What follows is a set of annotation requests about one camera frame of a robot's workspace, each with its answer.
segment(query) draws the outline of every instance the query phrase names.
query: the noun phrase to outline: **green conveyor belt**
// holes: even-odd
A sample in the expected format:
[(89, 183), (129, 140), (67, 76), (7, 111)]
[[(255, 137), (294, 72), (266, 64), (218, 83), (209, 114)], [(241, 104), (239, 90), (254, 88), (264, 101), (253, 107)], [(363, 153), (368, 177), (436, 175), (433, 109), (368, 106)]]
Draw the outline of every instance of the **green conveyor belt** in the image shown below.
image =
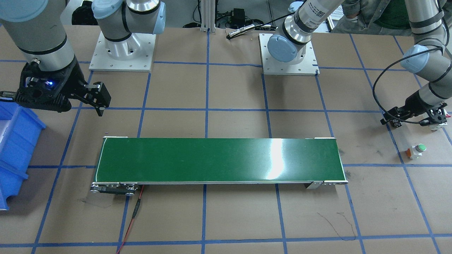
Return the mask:
[(347, 183), (335, 139), (106, 137), (93, 184), (312, 182)]

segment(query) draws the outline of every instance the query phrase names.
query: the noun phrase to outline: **blue crate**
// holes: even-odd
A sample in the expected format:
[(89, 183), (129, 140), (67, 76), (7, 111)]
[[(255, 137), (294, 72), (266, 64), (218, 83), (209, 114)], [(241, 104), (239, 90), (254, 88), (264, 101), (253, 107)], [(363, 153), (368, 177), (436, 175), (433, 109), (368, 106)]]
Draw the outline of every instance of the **blue crate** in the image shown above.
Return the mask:
[(0, 102), (0, 210), (19, 193), (33, 150), (46, 125), (28, 108)]

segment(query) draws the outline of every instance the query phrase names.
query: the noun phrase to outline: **white mounting plate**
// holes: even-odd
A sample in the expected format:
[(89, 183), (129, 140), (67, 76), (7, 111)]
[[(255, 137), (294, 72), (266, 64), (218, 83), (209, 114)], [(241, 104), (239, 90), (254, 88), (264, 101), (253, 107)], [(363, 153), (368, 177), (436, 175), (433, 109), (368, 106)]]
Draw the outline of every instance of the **white mounting plate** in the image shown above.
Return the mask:
[(289, 65), (274, 59), (268, 52), (267, 43), (272, 35), (271, 33), (259, 34), (260, 55), (262, 57), (264, 74), (314, 76), (320, 73), (311, 42), (306, 44), (304, 60), (299, 64)]
[(105, 49), (105, 37), (100, 32), (99, 40), (97, 40), (94, 49), (93, 58), (89, 64), (92, 71), (142, 71), (150, 72), (152, 55), (154, 54), (155, 34), (136, 33), (143, 52), (137, 58), (132, 60), (116, 60), (111, 58)]

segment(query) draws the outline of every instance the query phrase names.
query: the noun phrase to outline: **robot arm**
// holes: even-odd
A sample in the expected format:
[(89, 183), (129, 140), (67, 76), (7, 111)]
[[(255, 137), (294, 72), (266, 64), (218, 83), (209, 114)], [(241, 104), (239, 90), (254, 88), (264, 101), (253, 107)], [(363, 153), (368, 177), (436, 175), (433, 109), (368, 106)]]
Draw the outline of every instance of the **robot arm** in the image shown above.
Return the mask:
[(58, 112), (70, 110), (69, 99), (78, 99), (101, 116), (111, 97), (102, 82), (85, 81), (60, 21), (65, 6), (61, 0), (0, 1), (0, 23), (27, 60), (17, 92), (1, 92), (0, 97)]
[[(311, 40), (312, 32), (342, 2), (343, 0), (306, 0), (294, 15), (284, 20), (283, 25), (270, 38), (267, 45), (270, 54), (288, 64), (301, 62), (301, 52)], [(351, 8), (359, 7), (358, 1), (350, 2), (354, 2)], [(402, 62), (404, 68), (429, 83), (407, 98), (403, 107), (394, 107), (385, 113), (381, 123), (390, 122), (392, 126), (399, 127), (402, 121), (423, 113), (428, 114), (428, 118), (420, 121), (423, 126), (444, 123), (444, 100), (452, 97), (452, 64), (443, 57), (447, 29), (442, 22), (444, 14), (436, 0), (406, 0), (405, 3), (415, 42), (405, 56), (428, 49), (438, 50), (410, 57)]]

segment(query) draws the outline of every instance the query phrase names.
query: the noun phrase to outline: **beige tabletop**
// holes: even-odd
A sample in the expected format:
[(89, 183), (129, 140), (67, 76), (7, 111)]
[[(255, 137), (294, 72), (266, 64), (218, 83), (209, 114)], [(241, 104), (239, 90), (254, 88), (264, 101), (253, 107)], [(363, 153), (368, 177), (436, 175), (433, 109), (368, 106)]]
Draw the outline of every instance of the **beige tabletop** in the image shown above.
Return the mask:
[[(73, 100), (47, 124), (29, 179), (0, 212), (0, 253), (115, 253), (136, 197), (89, 193), (103, 136), (337, 138), (350, 183), (147, 186), (122, 253), (383, 254), (452, 249), (452, 127), (382, 126), (372, 84), (413, 44), (409, 37), (316, 33), (318, 76), (262, 74), (258, 32), (167, 28), (151, 74), (90, 72), (98, 27), (68, 26), (89, 82), (103, 81), (101, 118)], [(24, 56), (0, 27), (1, 90), (18, 87)], [(400, 65), (377, 87), (402, 106), (425, 80)], [(423, 143), (424, 155), (405, 150)]]

